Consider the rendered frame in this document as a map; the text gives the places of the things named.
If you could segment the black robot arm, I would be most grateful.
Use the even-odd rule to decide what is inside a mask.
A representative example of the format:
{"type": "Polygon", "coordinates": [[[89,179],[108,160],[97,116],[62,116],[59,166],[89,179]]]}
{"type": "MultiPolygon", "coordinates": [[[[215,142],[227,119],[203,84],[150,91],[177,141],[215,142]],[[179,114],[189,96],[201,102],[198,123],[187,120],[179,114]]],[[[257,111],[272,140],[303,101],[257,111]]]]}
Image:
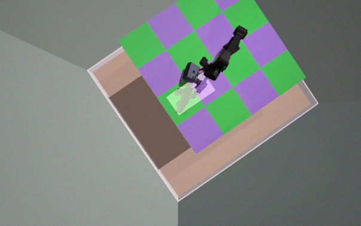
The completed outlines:
{"type": "Polygon", "coordinates": [[[229,41],[229,45],[227,50],[218,57],[217,61],[213,65],[213,70],[210,67],[207,67],[204,76],[211,79],[216,80],[221,72],[226,70],[229,65],[229,60],[231,58],[232,51],[239,46],[240,40],[244,39],[247,35],[247,29],[241,27],[240,25],[236,27],[233,32],[233,37],[229,41]]]}

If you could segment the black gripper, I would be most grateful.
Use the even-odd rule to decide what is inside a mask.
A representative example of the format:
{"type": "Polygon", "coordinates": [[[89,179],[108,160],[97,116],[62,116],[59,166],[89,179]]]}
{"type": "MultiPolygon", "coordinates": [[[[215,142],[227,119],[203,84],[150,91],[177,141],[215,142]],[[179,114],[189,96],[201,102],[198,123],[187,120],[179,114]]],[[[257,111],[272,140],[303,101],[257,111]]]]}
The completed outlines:
{"type": "Polygon", "coordinates": [[[207,59],[206,57],[203,57],[203,58],[201,59],[201,61],[200,61],[200,65],[203,66],[202,69],[204,69],[203,71],[206,71],[206,68],[207,68],[207,67],[210,67],[210,68],[213,70],[213,69],[214,69],[214,68],[213,68],[213,65],[214,65],[214,64],[215,64],[215,62],[208,64],[208,59],[207,59]]]}

